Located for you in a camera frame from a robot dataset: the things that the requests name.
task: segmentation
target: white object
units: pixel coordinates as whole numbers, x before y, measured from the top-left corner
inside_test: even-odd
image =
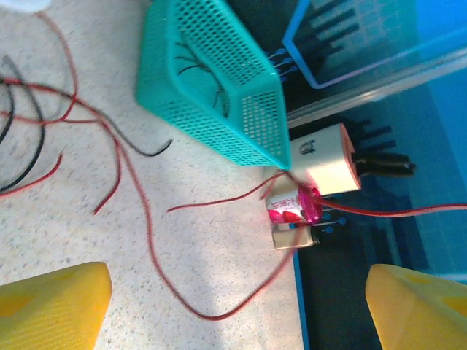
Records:
[[[352,162],[354,151],[344,124],[335,124],[291,141],[290,172],[303,182],[311,182],[321,195],[359,190],[361,183]],[[265,168],[264,178],[273,176],[278,170]],[[286,176],[281,176],[271,193],[286,193],[294,188],[296,186]]]
[[[20,12],[38,12],[50,5],[52,0],[0,0],[0,7]]]

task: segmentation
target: yellow plastic piece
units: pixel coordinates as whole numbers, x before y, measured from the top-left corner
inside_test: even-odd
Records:
[[[467,349],[467,286],[373,265],[366,300],[384,350]]]
[[[93,349],[111,294],[103,262],[0,286],[0,349]]]

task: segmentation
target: pink can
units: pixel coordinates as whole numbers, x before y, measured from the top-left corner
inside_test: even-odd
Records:
[[[302,185],[297,190],[268,198],[269,218],[274,224],[316,224],[323,215],[323,207],[316,204],[313,197],[320,198],[317,188]]]

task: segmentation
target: teal plastic basket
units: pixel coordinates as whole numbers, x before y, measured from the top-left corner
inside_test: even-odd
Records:
[[[154,1],[136,99],[241,166],[290,168],[279,76],[223,0]]]

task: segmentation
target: speckled floor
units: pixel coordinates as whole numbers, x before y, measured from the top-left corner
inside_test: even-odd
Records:
[[[264,204],[257,195],[206,209],[166,214],[170,206],[246,192],[260,170],[240,168],[139,107],[134,100],[139,38],[145,6],[140,0],[55,0],[47,13],[69,40],[80,79],[80,96],[108,112],[138,145],[157,158],[133,152],[152,204],[161,263],[180,292],[208,314],[236,305],[279,262]],[[8,54],[27,80],[71,89],[58,40],[31,16],[0,10],[0,53]],[[8,73],[2,66],[1,72]],[[33,115],[16,89],[18,112]],[[5,91],[0,106],[8,107]],[[66,103],[40,96],[48,117]],[[73,118],[86,117],[79,108]],[[0,147],[0,184],[31,158],[39,131],[14,122]],[[112,300],[97,349],[301,349],[293,266],[244,311],[223,322],[189,314],[151,265],[146,223],[134,186],[124,171],[116,196],[102,212],[93,207],[115,178],[112,145],[96,127],[54,125],[28,179],[42,175],[63,150],[49,181],[0,201],[0,284],[87,261],[104,261]]]

